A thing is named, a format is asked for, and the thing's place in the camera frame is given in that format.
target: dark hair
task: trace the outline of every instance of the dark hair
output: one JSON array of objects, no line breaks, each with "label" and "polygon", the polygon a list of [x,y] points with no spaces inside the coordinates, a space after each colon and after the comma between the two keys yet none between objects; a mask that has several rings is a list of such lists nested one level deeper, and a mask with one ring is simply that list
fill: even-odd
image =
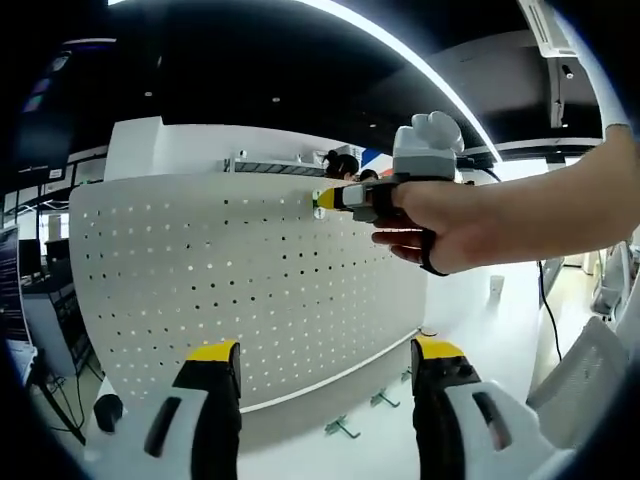
[{"label": "dark hair", "polygon": [[371,170],[370,168],[367,168],[367,169],[363,170],[362,172],[360,172],[360,181],[361,182],[364,182],[368,178],[375,178],[376,180],[380,179],[380,177],[375,172],[375,170]]},{"label": "dark hair", "polygon": [[355,175],[360,169],[360,164],[353,155],[338,155],[335,150],[329,150],[324,159],[329,163],[325,170],[325,174],[329,178],[343,180],[345,174]]}]

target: forearm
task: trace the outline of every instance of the forearm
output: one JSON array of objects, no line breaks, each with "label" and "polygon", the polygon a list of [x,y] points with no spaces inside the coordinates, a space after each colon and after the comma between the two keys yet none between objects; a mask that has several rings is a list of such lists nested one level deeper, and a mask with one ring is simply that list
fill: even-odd
[{"label": "forearm", "polygon": [[627,127],[577,164],[539,177],[476,187],[479,211],[464,247],[473,266],[607,247],[640,223],[640,166]]}]

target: pegboard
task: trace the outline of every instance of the pegboard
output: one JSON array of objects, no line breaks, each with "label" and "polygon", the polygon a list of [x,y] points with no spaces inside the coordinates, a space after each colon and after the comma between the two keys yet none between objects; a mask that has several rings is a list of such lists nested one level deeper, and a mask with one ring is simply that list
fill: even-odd
[{"label": "pegboard", "polygon": [[422,324],[422,270],[350,214],[314,219],[311,192],[336,183],[162,175],[73,191],[78,300],[125,404],[171,384],[203,344],[239,340],[251,407],[326,383]]}]

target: ceiling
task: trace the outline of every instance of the ceiling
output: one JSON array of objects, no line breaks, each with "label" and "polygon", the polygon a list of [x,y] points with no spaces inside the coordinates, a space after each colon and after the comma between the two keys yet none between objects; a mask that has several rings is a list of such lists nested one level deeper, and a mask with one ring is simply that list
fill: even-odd
[{"label": "ceiling", "polygon": [[[108,143],[115,121],[162,115],[167,124],[277,128],[389,152],[399,125],[414,113],[435,109],[460,122],[468,146],[484,143],[413,65],[368,33],[308,5],[292,0],[85,3],[86,15],[74,22],[43,21],[41,32],[51,42],[21,47],[22,58],[33,64],[21,68],[15,80],[19,95],[12,99],[15,114],[60,41],[116,38],[111,49],[74,55],[64,85],[43,104],[75,119],[74,151]],[[463,8],[448,0],[340,3],[425,59],[495,143],[600,135],[584,71],[575,59],[540,56],[515,0],[490,6],[465,2]],[[569,66],[573,79],[565,78],[561,64]],[[551,115],[557,100],[564,107],[562,118]]]}]

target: hand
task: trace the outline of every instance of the hand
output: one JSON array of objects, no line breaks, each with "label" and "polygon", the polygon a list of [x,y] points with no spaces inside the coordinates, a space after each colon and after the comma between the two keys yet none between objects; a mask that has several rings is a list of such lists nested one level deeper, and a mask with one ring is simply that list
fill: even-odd
[{"label": "hand", "polygon": [[422,264],[422,228],[436,232],[431,250],[433,267],[442,273],[454,273],[478,266],[482,250],[481,233],[486,218],[478,188],[452,182],[407,182],[392,192],[394,206],[406,217],[376,222],[378,228],[402,231],[376,232],[375,243],[390,245],[391,252],[409,262]]}]

